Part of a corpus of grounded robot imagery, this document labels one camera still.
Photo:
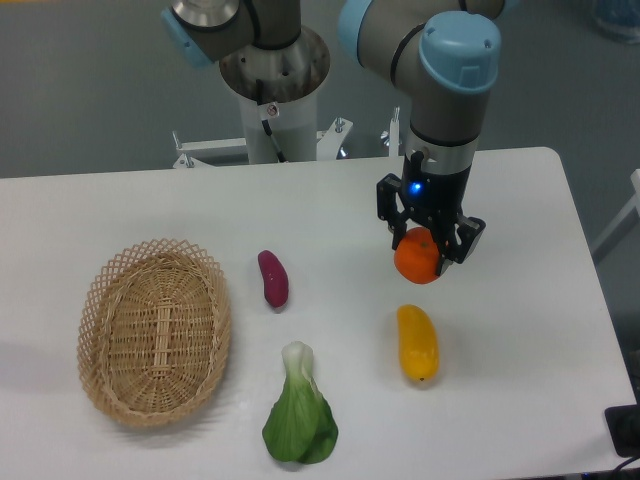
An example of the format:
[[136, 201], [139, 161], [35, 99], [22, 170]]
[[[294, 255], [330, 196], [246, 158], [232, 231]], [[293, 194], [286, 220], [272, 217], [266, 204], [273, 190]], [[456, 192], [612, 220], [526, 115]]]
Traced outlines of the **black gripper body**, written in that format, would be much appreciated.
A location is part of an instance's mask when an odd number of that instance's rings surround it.
[[427, 228], [434, 240], [434, 224], [437, 216], [456, 218], [462, 212], [470, 169], [452, 174], [432, 172], [436, 162], [423, 152], [414, 152], [404, 157], [402, 180], [405, 189], [405, 205], [410, 211], [410, 220]]

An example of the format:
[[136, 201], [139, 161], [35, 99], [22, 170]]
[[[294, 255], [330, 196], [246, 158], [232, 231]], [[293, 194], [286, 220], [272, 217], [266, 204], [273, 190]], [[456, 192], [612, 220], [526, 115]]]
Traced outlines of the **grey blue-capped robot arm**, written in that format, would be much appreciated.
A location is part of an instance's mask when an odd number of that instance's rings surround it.
[[[403, 169], [377, 183], [377, 215], [406, 261], [417, 226], [431, 235], [421, 282], [462, 263], [485, 223], [462, 200], [499, 70], [496, 19], [505, 1], [348, 1], [338, 19], [345, 52], [410, 98]], [[195, 66], [217, 64], [244, 110], [252, 163], [318, 158], [315, 100], [330, 68], [324, 40], [297, 1], [174, 1], [162, 21]]]

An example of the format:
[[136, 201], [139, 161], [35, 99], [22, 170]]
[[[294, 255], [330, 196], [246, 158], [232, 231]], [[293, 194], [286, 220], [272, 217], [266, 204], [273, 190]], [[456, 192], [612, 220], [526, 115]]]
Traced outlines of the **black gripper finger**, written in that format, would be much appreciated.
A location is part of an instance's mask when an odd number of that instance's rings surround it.
[[434, 224], [434, 241], [439, 252], [436, 275], [443, 275], [453, 263], [462, 264], [474, 251], [485, 228], [484, 220], [461, 213], [456, 218], [437, 216]]
[[391, 248], [396, 250], [407, 232], [409, 208], [402, 180], [389, 173], [376, 184], [377, 216], [387, 223], [392, 234]]

